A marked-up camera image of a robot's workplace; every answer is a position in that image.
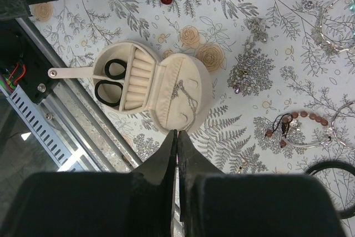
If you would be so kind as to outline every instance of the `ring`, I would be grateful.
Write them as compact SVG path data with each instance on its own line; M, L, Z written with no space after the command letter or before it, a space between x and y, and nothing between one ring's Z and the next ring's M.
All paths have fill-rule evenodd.
M331 161L324 161L320 163L316 163L315 165L311 166L309 169L305 171L305 174L314 176L318 172L321 172L322 170L325 169L342 169L345 170L349 173L351 173L353 176L355 176L355 167L342 162L342 161L336 161L336 160L331 160ZM337 211L341 219L349 219L355 216L355 204L350 206L350 208L347 208L342 211Z

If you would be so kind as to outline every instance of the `bracelet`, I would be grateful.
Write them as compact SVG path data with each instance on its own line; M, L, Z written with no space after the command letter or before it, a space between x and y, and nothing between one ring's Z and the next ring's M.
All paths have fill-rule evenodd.
M330 8L332 8L338 1L340 0L335 0L332 3L330 3L323 11L320 20L319 20L319 36L323 39L323 41L326 44L329 44L336 52L343 52L343 51L351 51L351 52L355 52L355 44L353 46L351 46L350 48L345 48L343 46L334 44L332 42L330 42L329 40L327 40L323 34L323 30L322 30L322 26L323 26L323 20L324 20L324 16L325 14L328 12L328 10ZM349 9L353 12L353 15L355 14L355 0L351 0L350 2L350 7Z
M348 149L350 149L350 150L355 150L355 148L352 148L352 147L348 146L346 143L344 143L343 141L341 141L341 140L339 139L339 137L338 137L338 135L337 135L337 131L335 130L334 124L335 124L335 120L336 120L337 116L341 113L341 110L344 109L344 108L350 107L350 106L351 106L352 104L354 104L354 103L355 103L355 100L352 100L352 101L346 103L345 105L343 105L342 107L340 107L340 108L335 112L335 114L334 114L334 116L333 116L333 118L332 118L332 120L331 120L331 127L330 127L330 130L333 132L333 135L334 135L335 139L337 140L337 142L339 142L342 146L344 146L344 147L346 147L346 148L348 148Z
M325 161L325 162L317 163L311 166L309 169L307 169L305 171L305 174L314 176L318 172L321 172L322 170L325 169L342 169L355 176L355 167L341 161ZM355 204L353 204L350 208L347 208L342 211L337 211L337 212L341 219L352 218L353 216L355 216Z
M314 113L308 114L306 111L292 112L291 114L286 113L284 115L279 115L275 119L273 126L272 126L272 130L271 129L267 130L265 133L265 136L271 137L273 135L273 133L277 130L280 123L282 123L282 125L281 125L282 137L281 137L281 141L280 141L281 148L283 148L287 145L290 145L290 146L296 147L296 148L314 148L314 147L318 147L320 145L329 145L329 143L332 141L332 137L331 137L330 133L327 131L328 128L326 128L326 135L324 136L324 140L322 140L320 142L315 142L315 143L310 143L310 144L291 143L287 139L287 133L288 133L290 127L292 127L296 123L296 121L294 119L297 119L298 116L301 116L302 118L309 117L311 120L315 120L317 123L320 123L324 127L328 126L328 124L329 124L329 122L326 119L324 119L323 117L317 116Z

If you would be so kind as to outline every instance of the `cream jewelry box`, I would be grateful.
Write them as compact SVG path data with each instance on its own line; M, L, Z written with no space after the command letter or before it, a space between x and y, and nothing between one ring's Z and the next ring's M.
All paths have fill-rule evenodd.
M107 46L92 67L51 68L48 75L92 78L96 97L108 102L109 109L121 114L148 110L165 134L172 129L194 132L211 108L210 75L198 59L173 54L161 61L150 48L134 41Z

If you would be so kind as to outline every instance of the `white fabric surface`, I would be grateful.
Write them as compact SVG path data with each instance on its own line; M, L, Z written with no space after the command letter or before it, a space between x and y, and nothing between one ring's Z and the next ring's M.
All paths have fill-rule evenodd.
M324 6L333 0L317 1ZM323 158L355 161L354 152L337 142L329 147L295 149L280 148L278 134L265 141L268 125L279 114L313 110L329 118L344 101L355 98L355 54L326 56L311 38L317 12L303 13L300 3L175 0L173 5L160 6L159 0L60 0L53 3L53 10L50 4L32 8L40 19L34 19L36 26L71 67L91 65L107 44L125 39L151 47L160 57L179 52L204 58L211 71L214 107L198 133L191 136L196 147L226 173L237 172L244 160L248 161L247 173L299 173ZM332 40L351 44L354 24L346 3L340 1L329 12L324 32ZM267 20L269 39L266 44L258 42L247 58L243 44L250 32L244 19L253 16ZM235 94L227 80L235 66L245 65L251 92ZM93 91L88 79L81 82ZM118 115L103 110L143 160L164 139L147 112ZM355 112L344 112L337 126L355 146ZM322 130L309 118L300 122L301 131L293 136L296 142L311 142ZM339 205L354 203L352 177L328 172L322 182L331 187ZM355 235L355 218L344 220L343 225L348 236Z

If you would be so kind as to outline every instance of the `red wire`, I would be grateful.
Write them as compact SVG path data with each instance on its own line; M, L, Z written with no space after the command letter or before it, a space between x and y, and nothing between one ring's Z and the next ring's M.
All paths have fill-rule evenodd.
M7 82L10 83L10 78L12 77L12 75L15 73L15 71L17 70L18 68L18 63L16 65L16 68L13 70L13 72L10 74L9 78L7 78Z
M22 79L22 77L26 74L26 65L23 64L22 67L23 67L23 72L22 72L22 74L20 75L20 77L18 77L18 78L13 82L13 85L16 85L17 82L18 82L20 79Z

